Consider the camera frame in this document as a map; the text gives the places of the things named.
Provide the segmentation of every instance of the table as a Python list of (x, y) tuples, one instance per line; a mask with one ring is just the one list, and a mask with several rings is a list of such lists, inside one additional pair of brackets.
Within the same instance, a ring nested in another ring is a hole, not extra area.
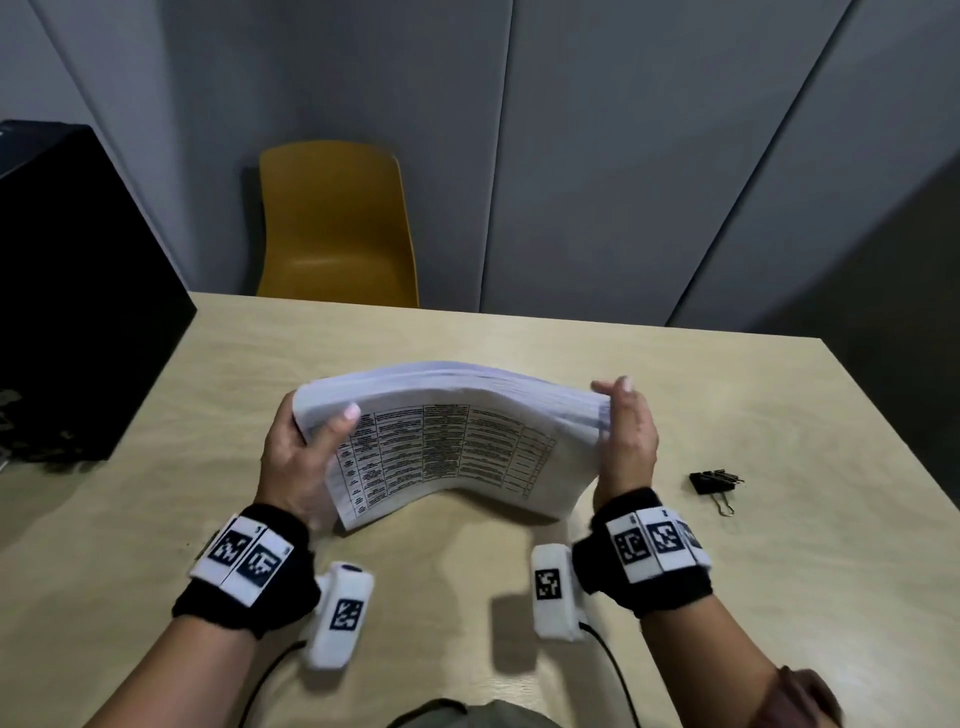
[[(140, 659), (205, 539), (252, 497), (284, 392), (423, 359), (578, 387), (633, 375), (660, 428), (660, 495), (709, 549), (717, 593), (771, 658), (819, 670), (850, 725), (960, 715), (960, 514), (820, 341), (195, 300), (196, 320), (107, 463), (0, 475), (6, 728), (81, 724)], [(685, 482), (714, 468), (746, 479), (733, 518)], [(327, 539), (318, 570), (348, 559), (376, 575), (364, 634), (339, 679), (282, 667), (258, 724), (379, 728), (446, 695), (513, 700), (565, 726), (626, 726), (599, 649), (532, 632), (530, 549), (584, 533), (588, 509), (589, 492), (567, 527), (437, 494)], [(644, 725), (677, 725), (636, 621), (604, 596), (590, 604)], [(269, 640), (255, 670), (294, 638)]]

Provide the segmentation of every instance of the chair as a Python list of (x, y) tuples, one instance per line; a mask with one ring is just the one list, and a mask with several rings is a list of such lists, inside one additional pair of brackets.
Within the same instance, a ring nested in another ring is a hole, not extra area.
[(267, 253), (257, 296), (417, 308), (400, 168), (369, 144), (307, 141), (260, 155)]

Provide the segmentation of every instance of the black box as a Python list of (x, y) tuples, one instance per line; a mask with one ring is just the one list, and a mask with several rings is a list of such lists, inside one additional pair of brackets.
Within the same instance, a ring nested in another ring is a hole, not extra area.
[(93, 130), (0, 123), (0, 456), (110, 457), (196, 312)]

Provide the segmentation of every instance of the paper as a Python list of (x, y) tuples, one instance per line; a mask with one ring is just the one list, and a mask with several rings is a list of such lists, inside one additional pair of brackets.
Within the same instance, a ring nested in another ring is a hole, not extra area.
[(460, 362), (401, 364), (304, 384), (307, 440), (351, 402), (361, 416), (326, 485), (346, 529), (463, 488), (561, 519), (597, 475), (608, 398)]

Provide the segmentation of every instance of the hand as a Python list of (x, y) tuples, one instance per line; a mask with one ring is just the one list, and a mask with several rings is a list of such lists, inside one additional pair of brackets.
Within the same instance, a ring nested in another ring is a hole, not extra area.
[(324, 486), (326, 467), (359, 417), (360, 407), (351, 404), (307, 445), (294, 421), (294, 393), (288, 392), (267, 433), (253, 502), (289, 511), (310, 528), (332, 525), (336, 510)]
[(628, 376), (593, 381), (590, 389), (610, 396), (610, 436), (600, 443), (600, 477), (593, 510), (630, 491), (653, 485), (660, 436), (647, 399)]

